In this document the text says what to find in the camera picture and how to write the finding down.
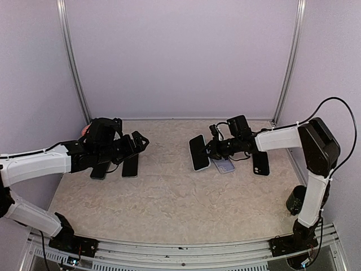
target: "cylindrical container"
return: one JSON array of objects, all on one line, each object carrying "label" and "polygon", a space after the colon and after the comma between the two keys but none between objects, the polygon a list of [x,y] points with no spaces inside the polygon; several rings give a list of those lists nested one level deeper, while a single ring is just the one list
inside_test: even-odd
[{"label": "cylindrical container", "polygon": [[305,200],[306,187],[303,185],[296,186],[287,199],[286,206],[291,215],[295,216],[300,213]]}]

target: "marble-patterned table surface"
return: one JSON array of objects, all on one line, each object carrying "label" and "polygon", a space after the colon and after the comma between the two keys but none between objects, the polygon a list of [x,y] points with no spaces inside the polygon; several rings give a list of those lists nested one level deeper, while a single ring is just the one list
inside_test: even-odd
[{"label": "marble-patterned table surface", "polygon": [[[253,174],[251,159],[234,162],[228,174],[214,164],[193,171],[188,141],[199,134],[210,140],[215,123],[124,121],[124,133],[138,130],[151,142],[140,154],[138,177],[122,178],[122,165],[104,180],[92,180],[91,169],[65,174],[50,211],[64,215],[76,234],[117,241],[218,243],[291,233],[295,217],[285,202],[298,179],[285,150],[268,153],[267,177]],[[249,124],[253,131],[270,126]]]}]

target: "beige tabletop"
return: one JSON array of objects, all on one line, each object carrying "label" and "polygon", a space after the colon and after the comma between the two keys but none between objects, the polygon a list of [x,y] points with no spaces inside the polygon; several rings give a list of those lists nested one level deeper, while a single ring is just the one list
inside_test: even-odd
[{"label": "beige tabletop", "polygon": [[[124,121],[124,133],[137,130],[151,142],[140,154],[138,177],[122,178],[122,166],[101,181],[89,177],[91,169],[65,174],[50,211],[64,215],[76,234],[117,241],[218,243],[291,233],[295,217],[285,202],[298,179],[285,150],[268,153],[267,177],[253,174],[251,159],[234,162],[228,174],[214,164],[193,171],[188,141],[199,134],[210,140],[215,123]],[[253,131],[270,127],[249,124]]]}]

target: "purple-tinted wall panel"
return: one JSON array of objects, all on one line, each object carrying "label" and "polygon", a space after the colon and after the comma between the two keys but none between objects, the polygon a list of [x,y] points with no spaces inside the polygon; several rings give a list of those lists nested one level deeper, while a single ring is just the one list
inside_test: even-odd
[{"label": "purple-tinted wall panel", "polygon": [[[65,54],[56,1],[0,1],[0,153],[78,138],[83,120]],[[60,176],[12,187],[47,208]],[[0,219],[1,270],[16,270],[29,229]]]},{"label": "purple-tinted wall panel", "polygon": [[271,119],[297,1],[68,0],[93,116]]},{"label": "purple-tinted wall panel", "polygon": [[[329,96],[345,99],[361,126],[361,2],[308,1],[297,62],[280,125],[307,118]],[[326,103],[318,114],[341,145],[341,160],[353,141],[353,124],[338,102]],[[302,150],[293,156],[306,172]],[[334,174],[325,217],[334,222],[351,270],[360,269],[361,144]]]}]

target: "vertical metal pole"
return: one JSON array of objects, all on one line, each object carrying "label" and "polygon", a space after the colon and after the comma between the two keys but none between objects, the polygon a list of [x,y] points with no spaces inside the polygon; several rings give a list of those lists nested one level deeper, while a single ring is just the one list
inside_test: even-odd
[{"label": "vertical metal pole", "polygon": [[294,25],[292,45],[291,45],[291,51],[289,53],[286,74],[285,74],[285,77],[284,77],[284,80],[282,83],[281,95],[278,100],[276,112],[272,119],[275,125],[277,125],[277,123],[280,119],[280,116],[281,116],[281,113],[282,113],[282,110],[284,107],[284,103],[286,101],[286,96],[287,96],[289,84],[290,84],[291,77],[292,77],[294,63],[296,61],[298,44],[300,42],[303,17],[305,14],[305,7],[306,7],[306,0],[298,0],[297,16],[296,16],[296,22]]},{"label": "vertical metal pole", "polygon": [[83,89],[82,89],[82,86],[80,83],[78,69],[77,69],[77,66],[75,63],[74,52],[73,52],[73,47],[72,47],[72,40],[71,40],[68,18],[67,18],[67,10],[65,7],[65,0],[57,0],[57,4],[58,4],[58,12],[59,12],[61,29],[63,31],[63,36],[64,36],[65,49],[67,51],[69,65],[71,68],[75,88],[77,91],[77,96],[79,99],[79,103],[81,106],[81,110],[82,110],[84,119],[87,122],[87,124],[90,124],[91,116],[90,116],[89,108],[86,103],[85,95],[84,95],[84,92],[83,92]]}]

